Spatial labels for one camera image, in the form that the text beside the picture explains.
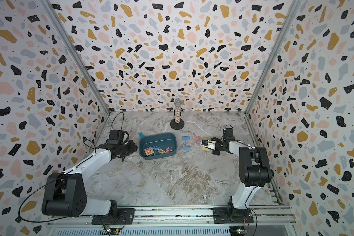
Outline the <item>teal plastic storage box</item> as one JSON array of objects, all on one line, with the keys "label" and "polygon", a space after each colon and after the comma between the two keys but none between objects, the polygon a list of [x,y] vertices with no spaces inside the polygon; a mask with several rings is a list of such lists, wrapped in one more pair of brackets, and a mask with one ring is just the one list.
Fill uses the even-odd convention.
[{"label": "teal plastic storage box", "polygon": [[173,133],[155,134],[140,140],[139,155],[144,160],[154,160],[175,155],[177,148],[177,139]]}]

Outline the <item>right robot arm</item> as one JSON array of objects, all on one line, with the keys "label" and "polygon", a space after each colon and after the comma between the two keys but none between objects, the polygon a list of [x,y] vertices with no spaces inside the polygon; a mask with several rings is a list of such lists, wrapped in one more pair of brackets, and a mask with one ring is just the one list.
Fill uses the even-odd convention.
[{"label": "right robot arm", "polygon": [[249,208],[249,202],[256,192],[271,182],[272,174],[266,149],[264,147],[252,147],[236,140],[232,126],[223,129],[223,135],[220,139],[203,139],[201,146],[211,150],[214,155],[227,152],[238,158],[241,183],[227,203],[230,209],[244,210]]}]

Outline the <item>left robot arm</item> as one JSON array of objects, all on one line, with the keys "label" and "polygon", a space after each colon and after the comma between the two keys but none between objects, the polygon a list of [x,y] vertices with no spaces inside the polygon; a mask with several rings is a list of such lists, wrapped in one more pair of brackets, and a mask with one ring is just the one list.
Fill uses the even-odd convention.
[{"label": "left robot arm", "polygon": [[85,184],[101,167],[117,158],[125,159],[136,152],[138,146],[129,140],[125,144],[102,144],[93,147],[93,152],[78,164],[62,173],[53,173],[47,178],[42,213],[49,216],[119,217],[117,202],[99,200],[86,195]]}]

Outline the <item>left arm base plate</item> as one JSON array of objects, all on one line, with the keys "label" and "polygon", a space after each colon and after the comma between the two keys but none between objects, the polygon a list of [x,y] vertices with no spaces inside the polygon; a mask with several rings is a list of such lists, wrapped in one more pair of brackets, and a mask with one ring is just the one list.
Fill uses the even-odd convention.
[{"label": "left arm base plate", "polygon": [[119,208],[115,213],[94,215],[92,225],[131,225],[134,219],[134,208]]}]

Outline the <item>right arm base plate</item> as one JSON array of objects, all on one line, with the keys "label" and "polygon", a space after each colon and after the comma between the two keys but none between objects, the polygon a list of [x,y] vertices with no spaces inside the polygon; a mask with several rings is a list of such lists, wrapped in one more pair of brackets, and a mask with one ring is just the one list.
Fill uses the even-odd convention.
[{"label": "right arm base plate", "polygon": [[241,224],[253,223],[253,214],[248,209],[227,209],[225,207],[215,207],[212,209],[215,224]]}]

